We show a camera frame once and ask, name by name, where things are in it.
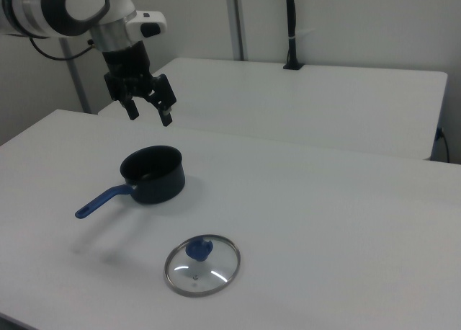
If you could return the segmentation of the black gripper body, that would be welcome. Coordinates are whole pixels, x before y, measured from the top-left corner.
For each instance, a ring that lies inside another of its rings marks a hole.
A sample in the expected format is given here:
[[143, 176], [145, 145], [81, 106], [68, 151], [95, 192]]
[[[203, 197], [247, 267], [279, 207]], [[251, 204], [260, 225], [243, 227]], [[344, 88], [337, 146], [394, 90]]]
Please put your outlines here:
[[140, 97], [157, 109], [168, 109], [176, 96], [166, 75], [153, 76], [150, 60], [142, 42], [124, 50], [103, 54], [109, 72], [104, 75], [111, 98], [125, 109], [134, 109], [134, 98]]

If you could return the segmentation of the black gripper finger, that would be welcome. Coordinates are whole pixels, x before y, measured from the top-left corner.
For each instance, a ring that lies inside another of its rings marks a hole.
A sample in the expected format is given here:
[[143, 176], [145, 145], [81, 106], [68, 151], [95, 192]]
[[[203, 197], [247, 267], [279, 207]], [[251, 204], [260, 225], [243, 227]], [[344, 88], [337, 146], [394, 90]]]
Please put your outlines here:
[[135, 120], [139, 117], [138, 108], [136, 107], [136, 104], [132, 97], [127, 97], [124, 99], [123, 107], [127, 111], [130, 120]]
[[173, 105], [173, 99], [171, 96], [161, 92], [152, 92], [148, 96], [147, 101], [158, 110], [162, 125], [164, 127], [169, 126], [172, 123], [171, 107]]

